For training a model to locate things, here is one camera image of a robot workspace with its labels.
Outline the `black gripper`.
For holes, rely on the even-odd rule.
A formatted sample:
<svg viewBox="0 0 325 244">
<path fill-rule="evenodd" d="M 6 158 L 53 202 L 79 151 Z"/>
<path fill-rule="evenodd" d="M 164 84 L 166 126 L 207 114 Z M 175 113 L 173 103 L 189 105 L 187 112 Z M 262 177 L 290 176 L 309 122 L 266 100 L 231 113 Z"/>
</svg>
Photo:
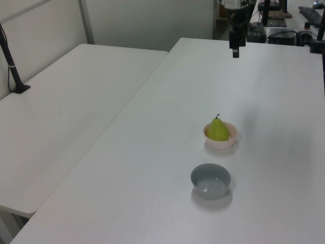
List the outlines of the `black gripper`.
<svg viewBox="0 0 325 244">
<path fill-rule="evenodd" d="M 250 7 L 239 9 L 226 9 L 227 21 L 232 26 L 229 32 L 230 49 L 233 52 L 233 58 L 239 58 L 239 31 L 240 47 L 246 46 L 247 26 L 250 21 Z"/>
</svg>

